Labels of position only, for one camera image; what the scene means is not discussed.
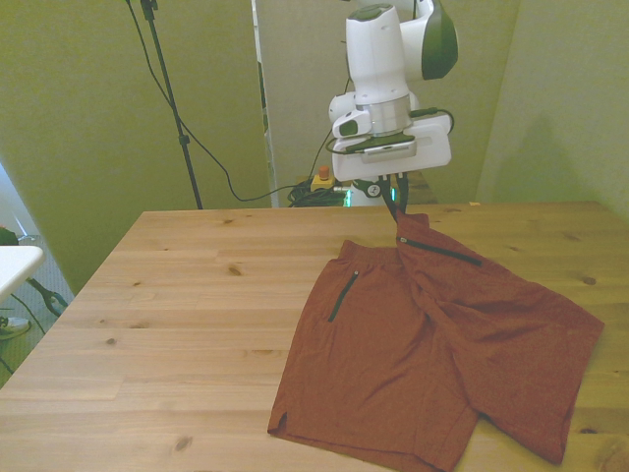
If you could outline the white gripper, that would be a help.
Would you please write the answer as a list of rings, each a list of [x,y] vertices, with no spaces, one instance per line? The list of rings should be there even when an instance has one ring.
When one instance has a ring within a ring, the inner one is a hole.
[[[448,115],[420,117],[406,129],[388,136],[337,139],[331,145],[332,167],[341,181],[380,177],[381,196],[392,217],[406,212],[409,179],[406,172],[447,165],[451,160]],[[399,206],[392,196],[391,178],[398,174]]]

